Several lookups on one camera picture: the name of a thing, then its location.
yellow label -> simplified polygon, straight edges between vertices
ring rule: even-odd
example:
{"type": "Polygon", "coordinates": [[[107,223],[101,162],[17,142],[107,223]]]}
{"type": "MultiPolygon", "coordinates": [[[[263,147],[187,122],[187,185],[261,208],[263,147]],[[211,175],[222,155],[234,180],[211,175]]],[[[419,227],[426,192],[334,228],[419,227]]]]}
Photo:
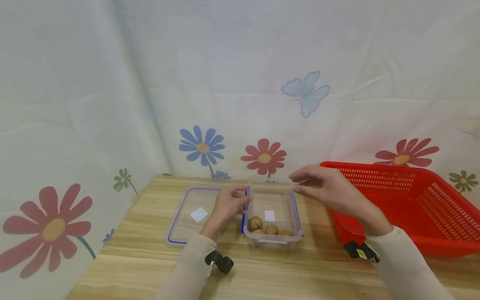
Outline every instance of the yellow label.
{"type": "Polygon", "coordinates": [[[365,252],[363,252],[363,250],[357,249],[357,253],[361,258],[367,259],[367,256],[365,255],[365,252]]]}

clear plastic lid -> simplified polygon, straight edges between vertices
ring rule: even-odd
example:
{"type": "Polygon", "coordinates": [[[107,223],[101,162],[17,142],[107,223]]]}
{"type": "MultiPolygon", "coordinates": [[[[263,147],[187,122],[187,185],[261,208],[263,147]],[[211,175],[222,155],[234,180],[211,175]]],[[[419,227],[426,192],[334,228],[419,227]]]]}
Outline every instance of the clear plastic lid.
{"type": "Polygon", "coordinates": [[[220,188],[191,187],[183,196],[172,223],[165,235],[165,242],[184,247],[192,235],[200,233],[213,211],[220,188]]]}

white square label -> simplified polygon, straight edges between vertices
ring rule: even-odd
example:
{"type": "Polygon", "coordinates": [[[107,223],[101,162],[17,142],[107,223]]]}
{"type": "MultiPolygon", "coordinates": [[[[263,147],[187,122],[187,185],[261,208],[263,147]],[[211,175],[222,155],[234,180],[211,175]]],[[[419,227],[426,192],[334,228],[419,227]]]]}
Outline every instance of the white square label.
{"type": "Polygon", "coordinates": [[[190,215],[198,223],[202,221],[206,216],[208,216],[208,212],[206,212],[203,208],[200,207],[190,215]]]}
{"type": "Polygon", "coordinates": [[[265,222],[275,222],[275,212],[273,210],[265,210],[265,222]]]}

table surface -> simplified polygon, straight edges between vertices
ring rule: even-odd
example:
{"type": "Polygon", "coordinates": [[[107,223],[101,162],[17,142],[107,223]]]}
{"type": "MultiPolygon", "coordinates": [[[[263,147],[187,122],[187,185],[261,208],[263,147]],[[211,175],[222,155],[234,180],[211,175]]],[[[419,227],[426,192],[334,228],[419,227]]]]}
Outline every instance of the table surface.
{"type": "MultiPolygon", "coordinates": [[[[185,191],[233,183],[245,184],[154,177],[68,299],[152,299],[181,252],[164,236],[185,191]]],[[[214,269],[200,299],[391,299],[371,263],[348,257],[321,204],[300,196],[298,208],[304,237],[290,251],[249,246],[240,216],[232,221],[218,249],[235,266],[228,276],[214,269]]],[[[457,300],[480,299],[480,255],[427,263],[457,300]]]]}

walnut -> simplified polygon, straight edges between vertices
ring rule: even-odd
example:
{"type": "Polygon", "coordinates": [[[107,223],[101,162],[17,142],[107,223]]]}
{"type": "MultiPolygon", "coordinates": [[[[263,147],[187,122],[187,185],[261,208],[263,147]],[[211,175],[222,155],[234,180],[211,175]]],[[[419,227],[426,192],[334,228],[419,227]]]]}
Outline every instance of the walnut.
{"type": "Polygon", "coordinates": [[[279,231],[278,235],[293,237],[293,233],[290,230],[281,230],[279,231]]]}
{"type": "Polygon", "coordinates": [[[277,233],[278,228],[275,225],[268,225],[267,228],[265,228],[265,234],[276,235],[277,233]]]}
{"type": "Polygon", "coordinates": [[[250,220],[248,220],[248,230],[253,232],[257,229],[260,229],[262,228],[262,223],[262,219],[257,216],[253,216],[250,218],[250,220]]]}

